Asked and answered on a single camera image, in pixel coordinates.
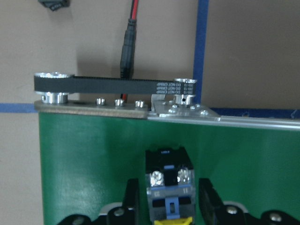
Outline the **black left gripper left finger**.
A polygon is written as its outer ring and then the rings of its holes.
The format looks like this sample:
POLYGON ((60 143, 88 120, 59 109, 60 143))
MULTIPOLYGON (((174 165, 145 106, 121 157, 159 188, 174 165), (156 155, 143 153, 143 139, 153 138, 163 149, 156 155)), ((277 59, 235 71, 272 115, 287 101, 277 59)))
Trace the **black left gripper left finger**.
POLYGON ((124 209, 125 225, 139 224, 139 180, 137 178, 129 179, 125 190, 122 203, 124 209))

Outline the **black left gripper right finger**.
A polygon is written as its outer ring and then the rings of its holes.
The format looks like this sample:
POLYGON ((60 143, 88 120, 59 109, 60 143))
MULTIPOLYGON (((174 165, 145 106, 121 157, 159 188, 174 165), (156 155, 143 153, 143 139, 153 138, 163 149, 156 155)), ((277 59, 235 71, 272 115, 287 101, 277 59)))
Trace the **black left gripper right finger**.
POLYGON ((206 225, 218 225, 218 214, 223 202, 208 178, 200 178, 198 182, 198 201, 202 218, 206 225))

